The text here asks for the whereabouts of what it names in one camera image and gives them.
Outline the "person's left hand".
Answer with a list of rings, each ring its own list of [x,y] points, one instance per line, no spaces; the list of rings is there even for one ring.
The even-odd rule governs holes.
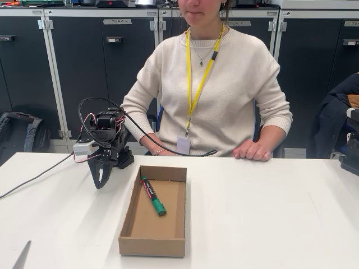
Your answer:
[[[235,159],[268,161],[271,158],[270,147],[259,139],[257,142],[246,140],[232,151]]]

